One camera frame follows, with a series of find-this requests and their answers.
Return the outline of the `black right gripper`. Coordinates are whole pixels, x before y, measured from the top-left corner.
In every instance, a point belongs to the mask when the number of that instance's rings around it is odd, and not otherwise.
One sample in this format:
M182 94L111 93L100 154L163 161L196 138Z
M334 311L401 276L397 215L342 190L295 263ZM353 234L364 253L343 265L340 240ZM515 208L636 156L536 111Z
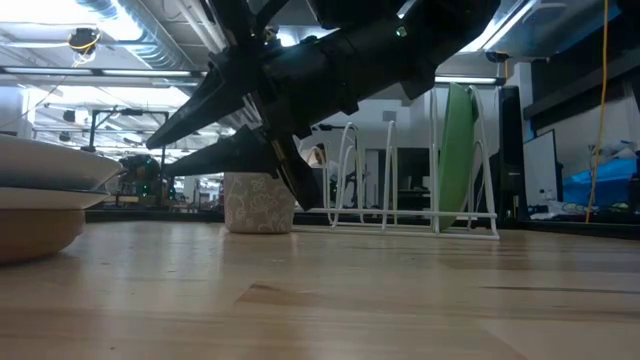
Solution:
M245 0L212 0L212 8L232 41L210 53L209 71L192 96L147 140L148 149L174 143L245 106L252 96L262 123L243 126L170 164L170 176L264 173L281 178L300 206L309 210L322 197L311 167L294 140L310 135L313 124L341 108L346 64L333 38L305 40L291 48L267 40L270 19L288 0L269 0L252 13Z

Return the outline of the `grey floral patterned cup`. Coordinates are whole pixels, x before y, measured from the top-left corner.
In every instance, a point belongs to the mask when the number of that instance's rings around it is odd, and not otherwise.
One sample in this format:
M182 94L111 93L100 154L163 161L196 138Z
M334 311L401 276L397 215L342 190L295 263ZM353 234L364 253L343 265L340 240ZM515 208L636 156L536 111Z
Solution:
M295 199L280 178L227 172L223 185L224 221L229 232L286 234L292 230Z

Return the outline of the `white ceramic plate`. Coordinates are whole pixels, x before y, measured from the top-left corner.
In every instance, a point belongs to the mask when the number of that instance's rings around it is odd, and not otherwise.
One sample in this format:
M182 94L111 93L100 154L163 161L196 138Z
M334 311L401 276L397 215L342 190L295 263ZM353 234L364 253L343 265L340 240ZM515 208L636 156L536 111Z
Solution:
M83 210L109 196L91 191L0 187L0 210Z
M0 135L0 187L92 191L121 170L94 153Z

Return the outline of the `green plate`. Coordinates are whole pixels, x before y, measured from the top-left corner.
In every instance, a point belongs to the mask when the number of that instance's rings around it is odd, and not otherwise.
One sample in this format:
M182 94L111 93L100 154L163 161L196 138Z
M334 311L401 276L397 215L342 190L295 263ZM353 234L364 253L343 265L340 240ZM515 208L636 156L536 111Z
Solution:
M468 90L450 83L439 154L439 210L461 212L474 162L477 116Z

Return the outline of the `dark background machine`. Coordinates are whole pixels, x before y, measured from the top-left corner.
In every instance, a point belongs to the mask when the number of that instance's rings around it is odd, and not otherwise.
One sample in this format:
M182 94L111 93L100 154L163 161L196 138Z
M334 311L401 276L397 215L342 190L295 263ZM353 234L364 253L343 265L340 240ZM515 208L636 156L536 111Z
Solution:
M160 163L151 155L137 154L119 160L123 171L119 177L119 193L139 197L166 194Z

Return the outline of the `long ceiling light fixture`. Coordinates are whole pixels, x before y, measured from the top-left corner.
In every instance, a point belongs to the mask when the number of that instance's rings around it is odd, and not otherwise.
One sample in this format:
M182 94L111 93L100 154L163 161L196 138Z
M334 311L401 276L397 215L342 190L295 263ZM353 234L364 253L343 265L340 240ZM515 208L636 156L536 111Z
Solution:
M72 77L138 77L138 78L201 78L201 71L187 70L136 70L136 69L97 69L97 68L61 68L61 67L19 67L0 66L0 74L72 76Z
M502 86L506 80L501 77L472 77L472 76L436 76L436 84L458 83L480 86Z

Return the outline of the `black ceiling-mounted device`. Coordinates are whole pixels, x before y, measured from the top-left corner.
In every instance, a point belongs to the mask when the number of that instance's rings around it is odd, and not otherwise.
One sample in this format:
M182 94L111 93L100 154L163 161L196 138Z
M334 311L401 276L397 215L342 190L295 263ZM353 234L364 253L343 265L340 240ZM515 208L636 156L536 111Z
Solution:
M98 29L77 28L67 39L69 48L73 51L73 68L85 65L95 59L95 52L101 38Z

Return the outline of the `round wooden divided plate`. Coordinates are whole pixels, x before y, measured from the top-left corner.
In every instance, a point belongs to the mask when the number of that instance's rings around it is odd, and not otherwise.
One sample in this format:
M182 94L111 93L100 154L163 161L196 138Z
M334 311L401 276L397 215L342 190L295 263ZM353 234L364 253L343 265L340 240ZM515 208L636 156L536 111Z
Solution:
M79 236L83 210L0 210L0 264L55 254Z

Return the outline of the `black tall panel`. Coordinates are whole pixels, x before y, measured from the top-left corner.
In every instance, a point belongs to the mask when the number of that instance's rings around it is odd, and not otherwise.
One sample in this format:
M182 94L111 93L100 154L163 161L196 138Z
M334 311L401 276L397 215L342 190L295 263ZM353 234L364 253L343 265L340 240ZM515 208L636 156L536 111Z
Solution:
M504 222L522 219L524 161L520 91L505 86L499 92L499 215Z

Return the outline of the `white board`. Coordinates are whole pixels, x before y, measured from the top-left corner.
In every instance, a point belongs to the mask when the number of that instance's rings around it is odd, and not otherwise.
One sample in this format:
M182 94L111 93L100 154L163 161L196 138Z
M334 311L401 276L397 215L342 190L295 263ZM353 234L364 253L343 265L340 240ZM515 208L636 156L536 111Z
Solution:
M550 130L523 144L526 200L529 207L561 201L562 176L557 160L555 131Z

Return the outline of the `blue tarp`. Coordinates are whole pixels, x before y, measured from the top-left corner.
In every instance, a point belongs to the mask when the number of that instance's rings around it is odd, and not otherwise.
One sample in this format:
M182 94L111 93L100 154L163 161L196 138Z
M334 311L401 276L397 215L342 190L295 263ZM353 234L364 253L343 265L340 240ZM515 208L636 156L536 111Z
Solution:
M629 201L629 182L637 171L633 158L614 159L598 167L596 207L608 207ZM591 194L591 172L583 171L563 180L563 200L587 206Z

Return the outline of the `black background frame stand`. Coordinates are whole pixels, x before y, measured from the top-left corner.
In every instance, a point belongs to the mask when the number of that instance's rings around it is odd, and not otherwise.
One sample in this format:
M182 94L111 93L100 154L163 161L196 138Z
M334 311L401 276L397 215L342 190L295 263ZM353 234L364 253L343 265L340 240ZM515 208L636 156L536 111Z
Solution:
M106 114L106 117L103 118L100 122L98 122L98 116L103 113ZM82 146L81 150L86 152L91 152L91 153L95 153L97 151L95 146L95 135L98 127L101 124L107 122L114 114L130 116L130 117L140 117L140 116L154 117L158 115L164 118L163 123L165 123L169 119L168 111L153 111L153 110L143 110L143 109L135 109L135 108L93 109L90 112L90 114L91 114L91 123L89 128L89 144Z

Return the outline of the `silver ceiling duct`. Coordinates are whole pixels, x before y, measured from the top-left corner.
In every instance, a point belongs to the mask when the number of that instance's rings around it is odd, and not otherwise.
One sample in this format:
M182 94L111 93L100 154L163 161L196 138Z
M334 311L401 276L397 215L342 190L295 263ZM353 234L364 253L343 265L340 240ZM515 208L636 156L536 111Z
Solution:
M178 46L141 0L74 0L97 22L98 29L154 70L195 69L196 65Z

